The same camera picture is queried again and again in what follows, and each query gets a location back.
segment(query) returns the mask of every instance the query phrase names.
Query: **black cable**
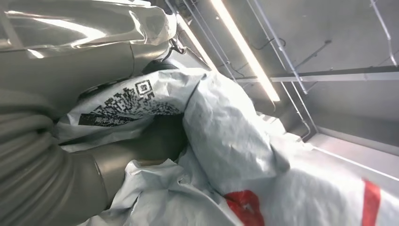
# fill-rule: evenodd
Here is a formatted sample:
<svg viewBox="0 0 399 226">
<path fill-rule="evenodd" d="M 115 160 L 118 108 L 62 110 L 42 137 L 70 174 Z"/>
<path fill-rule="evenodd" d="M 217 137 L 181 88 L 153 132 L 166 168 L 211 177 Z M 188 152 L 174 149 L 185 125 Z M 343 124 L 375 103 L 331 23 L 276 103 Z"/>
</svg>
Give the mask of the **black cable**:
<svg viewBox="0 0 399 226">
<path fill-rule="evenodd" d="M 181 7 L 184 7 L 187 9 L 187 6 L 184 3 L 180 3 L 179 5 L 177 5 L 177 8 L 180 10 Z"/>
<path fill-rule="evenodd" d="M 280 39 L 281 41 L 284 42 L 283 47 L 285 47 L 286 44 L 287 44 L 287 42 L 286 42 L 284 39 L 282 39 L 282 38 L 279 38 L 279 39 Z M 270 39 L 269 41 L 267 41 L 267 43 L 265 43 L 265 44 L 264 44 L 263 46 L 261 46 L 260 48 L 255 47 L 252 43 L 250 43 L 250 45 L 251 45 L 252 48 L 254 48 L 254 49 L 256 49 L 256 50 L 262 50 L 262 49 L 265 48 L 267 45 L 269 45 L 273 40 L 274 40 L 274 38 Z M 238 73 L 238 74 L 242 75 L 243 77 L 245 77 L 245 75 L 242 74 L 241 72 L 239 72 L 239 70 L 241 70 L 241 69 L 243 69 L 245 66 L 247 66 L 247 65 L 248 65 L 248 62 L 245 63 L 243 66 L 237 68 L 237 69 L 235 69 L 235 68 L 233 67 L 233 65 L 231 64 L 230 61 L 224 62 L 222 65 L 219 65 L 219 66 L 217 66 L 216 68 L 219 68 L 219 67 L 225 66 L 225 65 L 230 65 L 230 67 L 232 68 L 233 71 L 235 71 L 236 73 Z"/>
<path fill-rule="evenodd" d="M 287 42 L 286 42 L 284 39 L 282 39 L 282 38 L 279 38 L 279 39 L 280 39 L 281 41 L 284 42 L 283 47 L 285 47 L 286 44 L 287 44 Z M 274 40 L 274 38 L 270 39 L 269 41 L 267 41 L 266 44 L 262 45 L 262 46 L 259 47 L 259 48 L 257 48 L 256 46 L 254 46 L 252 43 L 251 43 L 250 45 L 252 46 L 252 48 L 254 48 L 254 49 L 256 49 L 256 50 L 262 50 L 262 49 L 265 48 L 267 45 L 269 45 L 270 42 L 272 42 L 273 40 Z"/>
<path fill-rule="evenodd" d="M 170 47 L 168 54 L 162 59 L 162 62 L 164 62 L 165 60 L 167 60 L 170 57 L 170 55 L 172 54 L 172 51 L 173 51 L 173 49 Z"/>
</svg>

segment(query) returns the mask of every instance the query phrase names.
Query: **crumpled plastic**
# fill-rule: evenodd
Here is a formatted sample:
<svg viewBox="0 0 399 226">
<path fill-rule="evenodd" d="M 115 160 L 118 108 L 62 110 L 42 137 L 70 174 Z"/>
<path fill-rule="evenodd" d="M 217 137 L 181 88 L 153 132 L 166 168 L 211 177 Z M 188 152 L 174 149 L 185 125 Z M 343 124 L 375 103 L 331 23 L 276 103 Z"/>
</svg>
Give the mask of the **crumpled plastic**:
<svg viewBox="0 0 399 226">
<path fill-rule="evenodd" d="M 117 99 L 126 90 L 133 101 Z M 116 84 L 79 104 L 62 128 L 110 128 L 102 119 L 80 125 L 85 114 L 95 124 L 180 112 L 190 144 L 178 161 L 130 162 L 110 209 L 81 226 L 397 224 L 398 199 L 334 165 L 312 164 L 312 150 L 274 134 L 242 88 L 217 72 L 167 70 Z"/>
</svg>

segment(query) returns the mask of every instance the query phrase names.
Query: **qr code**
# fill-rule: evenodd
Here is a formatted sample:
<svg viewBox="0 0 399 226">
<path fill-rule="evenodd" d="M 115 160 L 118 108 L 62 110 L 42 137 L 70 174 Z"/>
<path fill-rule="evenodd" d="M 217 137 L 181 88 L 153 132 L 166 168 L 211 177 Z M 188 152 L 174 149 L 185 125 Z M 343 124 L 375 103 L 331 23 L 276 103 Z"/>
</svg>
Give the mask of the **qr code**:
<svg viewBox="0 0 399 226">
<path fill-rule="evenodd" d="M 149 80 L 138 82 L 134 87 L 133 89 L 124 88 L 122 92 L 116 93 L 113 97 L 107 99 L 104 105 L 95 108 L 89 114 L 93 118 L 89 121 L 99 121 L 98 117 L 101 116 L 103 125 L 110 126 L 110 122 L 115 120 L 118 120 L 118 124 L 121 121 L 128 123 L 126 116 L 137 119 L 144 115 L 173 115 L 181 113 L 179 109 L 169 103 L 159 103 L 154 100 L 155 94 Z M 85 117 L 86 119 L 82 120 L 82 123 L 88 124 L 87 119 L 89 119 L 89 116 L 86 115 Z"/>
</svg>

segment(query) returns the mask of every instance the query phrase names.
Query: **protective cover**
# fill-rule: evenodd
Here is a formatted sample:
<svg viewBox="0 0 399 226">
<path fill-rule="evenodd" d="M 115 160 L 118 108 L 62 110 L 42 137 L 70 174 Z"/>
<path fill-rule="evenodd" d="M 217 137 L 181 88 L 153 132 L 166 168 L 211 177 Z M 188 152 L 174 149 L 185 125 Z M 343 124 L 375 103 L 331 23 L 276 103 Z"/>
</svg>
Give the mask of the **protective cover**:
<svg viewBox="0 0 399 226">
<path fill-rule="evenodd" d="M 79 104 L 58 129 L 87 136 L 180 112 L 190 144 L 178 161 L 130 162 L 110 209 L 82 226 L 397 225 L 396 198 L 342 169 L 310 164 L 310 150 L 275 135 L 242 88 L 216 72 L 125 81 Z"/>
<path fill-rule="evenodd" d="M 31 58 L 127 42 L 159 45 L 176 33 L 176 17 L 141 0 L 11 0 L 0 4 L 0 52 Z"/>
</svg>

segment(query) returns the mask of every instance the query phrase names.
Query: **metal pipe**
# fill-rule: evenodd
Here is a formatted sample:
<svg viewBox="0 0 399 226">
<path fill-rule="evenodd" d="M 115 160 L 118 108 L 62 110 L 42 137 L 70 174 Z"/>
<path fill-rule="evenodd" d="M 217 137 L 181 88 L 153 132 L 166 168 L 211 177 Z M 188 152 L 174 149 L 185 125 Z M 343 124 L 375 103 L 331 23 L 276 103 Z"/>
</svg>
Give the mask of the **metal pipe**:
<svg viewBox="0 0 399 226">
<path fill-rule="evenodd" d="M 317 129 L 317 126 L 316 126 L 316 124 L 314 123 L 314 121 L 313 121 L 313 119 L 312 119 L 312 117 L 311 117 L 311 114 L 310 114 L 309 111 L 308 111 L 308 108 L 306 107 L 305 103 L 303 102 L 303 99 L 302 99 L 301 95 L 299 94 L 298 89 L 296 88 L 296 86 L 295 86 L 295 84 L 294 84 L 293 81 L 291 82 L 291 84 L 292 84 L 292 86 L 294 87 L 295 92 L 296 92 L 296 94 L 298 95 L 299 99 L 301 100 L 301 103 L 302 103 L 302 105 L 303 105 L 303 107 L 304 107 L 306 113 L 308 114 L 309 119 L 310 119 L 310 121 L 311 121 L 311 123 L 312 123 L 314 129 L 315 129 L 316 132 L 318 133 L 319 130 Z"/>
<path fill-rule="evenodd" d="M 189 6 L 186 3 L 186 0 L 183 0 L 183 2 L 185 3 L 185 5 L 187 6 L 187 8 L 189 9 L 189 11 L 192 13 L 191 9 L 189 8 Z M 221 50 L 222 54 L 224 55 L 224 57 L 226 58 L 226 60 L 228 62 L 230 62 L 229 58 L 227 57 L 226 53 L 224 52 L 222 46 L 220 45 L 220 43 L 218 42 L 218 40 L 216 39 L 215 35 L 213 34 L 212 30 L 210 29 L 210 27 L 208 26 L 208 23 L 205 21 L 204 17 L 202 16 L 202 14 L 200 13 L 200 11 L 198 10 L 197 6 L 194 4 L 194 2 L 192 0 L 190 0 L 190 2 L 192 3 L 192 5 L 195 7 L 195 10 L 198 12 L 198 15 L 201 17 L 202 21 L 204 22 L 205 26 L 207 27 L 208 31 L 210 32 L 210 34 L 212 35 L 213 39 L 215 40 L 216 44 L 218 45 L 219 49 Z"/>
<path fill-rule="evenodd" d="M 258 15 L 256 14 L 255 9 L 252 7 L 252 5 L 251 5 L 249 2 L 248 2 L 248 5 L 249 5 L 249 7 L 251 8 L 252 12 L 254 13 L 256 20 L 258 21 L 258 23 L 259 23 L 259 25 L 261 26 L 261 28 L 262 28 L 264 34 L 266 35 L 266 38 L 270 41 L 271 38 L 270 38 L 269 35 L 267 34 L 267 31 L 266 31 L 265 27 L 263 26 L 261 19 L 259 19 Z M 276 53 L 277 58 L 279 59 L 279 61 L 280 61 L 280 63 L 281 63 L 281 66 L 283 66 L 284 70 L 287 71 L 287 68 L 286 68 L 286 66 L 284 65 L 284 62 L 283 62 L 283 60 L 281 59 L 279 52 L 276 50 L 276 47 L 274 46 L 273 42 L 271 41 L 270 44 L 271 44 L 271 47 L 273 47 L 273 50 L 274 50 L 274 52 Z"/>
<path fill-rule="evenodd" d="M 183 29 L 186 32 L 186 34 L 189 37 L 189 39 L 192 42 L 192 44 L 195 46 L 195 48 L 201 54 L 202 59 L 207 63 L 207 65 L 212 70 L 217 71 L 216 66 L 214 65 L 212 60 L 209 58 L 208 54 L 206 53 L 206 51 L 204 50 L 204 48 L 202 47 L 202 45 L 200 44 L 198 39 L 195 37 L 195 35 L 192 33 L 192 31 L 190 30 L 189 26 L 184 21 L 184 19 L 175 10 L 175 8 L 172 6 L 172 4 L 170 4 L 169 0 L 166 0 L 166 4 L 169 6 L 169 8 L 172 11 L 172 13 L 174 13 L 176 15 L 177 24 L 180 25 L 181 29 Z"/>
<path fill-rule="evenodd" d="M 373 9 L 374 9 L 374 11 L 375 11 L 375 14 L 377 14 L 378 20 L 380 21 L 381 26 L 382 26 L 383 29 L 384 29 L 385 35 L 387 36 L 387 39 L 388 39 L 388 49 L 389 49 L 389 56 L 391 57 L 391 61 L 392 61 L 392 63 L 397 67 L 398 64 L 396 63 L 395 56 L 393 55 L 393 51 L 392 51 L 392 42 L 391 42 L 392 38 L 391 38 L 391 35 L 389 34 L 388 28 L 387 28 L 387 26 L 385 25 L 385 22 L 384 22 L 384 20 L 383 20 L 383 17 L 381 16 L 380 11 L 378 10 L 375 1 L 374 1 L 374 0 L 370 0 L 370 1 L 371 1 L 371 6 L 373 7 Z"/>
<path fill-rule="evenodd" d="M 281 85 L 283 86 L 285 92 L 287 93 L 288 98 L 291 100 L 292 105 L 294 106 L 296 113 L 299 115 L 299 118 L 301 118 L 301 122 L 305 125 L 305 127 L 308 129 L 308 133 L 302 138 L 304 139 L 305 137 L 309 136 L 311 133 L 311 128 L 309 127 L 308 123 L 305 121 L 305 119 L 303 118 L 301 112 L 299 111 L 298 107 L 296 106 L 294 100 L 292 99 L 290 93 L 288 92 L 286 86 L 284 85 L 283 82 L 280 82 Z"/>
<path fill-rule="evenodd" d="M 211 39 L 209 38 L 209 36 L 207 35 L 207 33 L 205 32 L 205 29 L 202 27 L 202 25 L 200 24 L 198 18 L 194 15 L 194 12 L 191 10 L 190 6 L 187 4 L 186 0 L 183 0 L 183 2 L 185 3 L 185 5 L 187 6 L 187 9 L 190 11 L 192 17 L 194 18 L 194 20 L 198 23 L 199 28 L 202 30 L 202 32 L 204 33 L 206 39 L 208 39 L 208 41 L 210 42 L 212 48 L 215 50 L 217 56 L 219 57 L 219 59 L 222 61 L 222 63 L 224 64 L 225 68 L 227 69 L 227 71 L 229 72 L 231 78 L 237 83 L 234 75 L 232 74 L 232 72 L 230 71 L 229 67 L 227 66 L 227 64 L 225 64 L 225 61 L 223 60 L 222 56 L 219 54 L 219 52 L 217 51 L 215 45 L 213 44 L 213 42 L 211 41 Z"/>
<path fill-rule="evenodd" d="M 258 0 L 252 0 L 255 3 L 255 6 L 258 9 L 261 9 L 261 5 L 259 4 Z M 308 94 L 308 92 L 306 91 L 305 86 L 302 83 L 302 79 L 299 76 L 299 74 L 296 72 L 294 65 L 292 64 L 291 60 L 289 59 L 286 51 L 284 50 L 283 45 L 280 42 L 280 39 L 278 38 L 277 34 L 274 32 L 273 28 L 271 27 L 271 24 L 269 22 L 269 20 L 267 19 L 265 13 L 262 10 L 259 10 L 262 19 L 264 20 L 264 22 L 266 23 L 266 25 L 268 26 L 271 34 L 273 35 L 274 40 L 276 41 L 277 45 L 279 46 L 280 51 L 282 52 L 284 58 L 286 59 L 289 67 L 291 68 L 292 73 L 294 73 L 296 79 L 298 80 L 299 85 L 301 86 L 302 91 L 304 92 L 304 94 Z"/>
<path fill-rule="evenodd" d="M 274 89 L 272 83 L 270 82 L 269 78 L 267 77 L 266 73 L 264 72 L 262 66 L 260 65 L 259 61 L 255 57 L 254 53 L 252 52 L 251 48 L 247 44 L 244 36 L 239 31 L 237 25 L 235 24 L 233 18 L 231 17 L 229 11 L 227 10 L 226 6 L 223 4 L 222 0 L 211 0 L 211 3 L 219 14 L 220 18 L 222 19 L 224 25 L 226 26 L 227 30 L 229 31 L 231 37 L 236 42 L 238 48 L 244 55 L 245 59 L 247 60 L 249 66 L 251 67 L 252 71 L 258 77 L 262 88 L 269 96 L 271 101 L 280 101 L 280 97 L 276 90 Z"/>
</svg>

